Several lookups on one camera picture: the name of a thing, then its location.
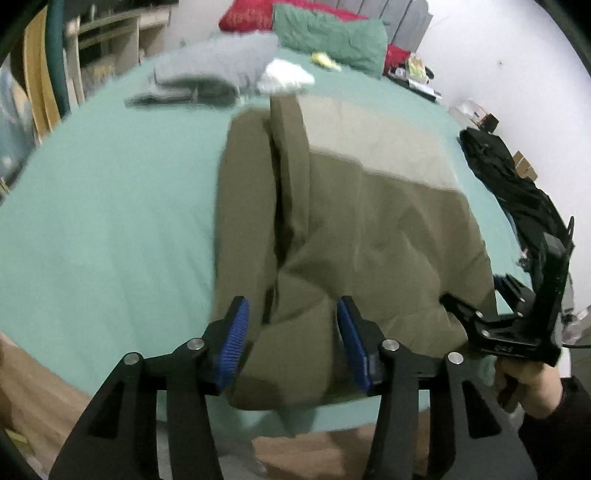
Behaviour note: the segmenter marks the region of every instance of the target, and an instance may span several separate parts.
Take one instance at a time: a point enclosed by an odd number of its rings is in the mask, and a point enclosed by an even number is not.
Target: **headboard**
[[[316,0],[369,18],[383,20],[388,42],[417,51],[433,16],[427,0]]]

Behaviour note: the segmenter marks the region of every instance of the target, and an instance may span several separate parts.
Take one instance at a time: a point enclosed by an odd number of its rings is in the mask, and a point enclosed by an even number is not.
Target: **human hand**
[[[558,368],[542,362],[528,362],[514,358],[499,357],[495,364],[495,388],[503,390],[507,385],[506,375],[515,378],[527,387],[521,399],[524,411],[535,419],[549,416],[560,404],[562,383]]]

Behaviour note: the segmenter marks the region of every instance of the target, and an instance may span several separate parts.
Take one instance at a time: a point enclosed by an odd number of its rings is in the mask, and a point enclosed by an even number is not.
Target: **red pillow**
[[[386,62],[384,63],[384,75],[386,75],[391,69],[395,69],[402,62],[407,61],[409,56],[409,51],[398,48],[396,45],[388,45]]]
[[[254,30],[271,30],[273,28],[273,3],[276,2],[285,2],[306,10],[333,14],[343,22],[367,20],[367,17],[363,15],[306,0],[234,0],[234,3],[219,21],[220,30],[242,33]]]

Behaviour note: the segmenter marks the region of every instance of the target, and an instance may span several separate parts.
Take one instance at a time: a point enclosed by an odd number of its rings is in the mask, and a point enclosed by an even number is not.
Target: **gray folded clothing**
[[[221,35],[181,48],[161,59],[146,91],[126,104],[233,105],[239,95],[254,88],[278,48],[274,33],[261,32]]]

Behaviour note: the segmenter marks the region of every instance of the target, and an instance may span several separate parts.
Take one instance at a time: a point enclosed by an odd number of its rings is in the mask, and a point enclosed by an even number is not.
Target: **person's arm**
[[[591,398],[579,381],[561,380],[557,368],[542,363],[499,358],[498,388],[505,375],[528,387],[519,437],[540,480],[591,478]]]

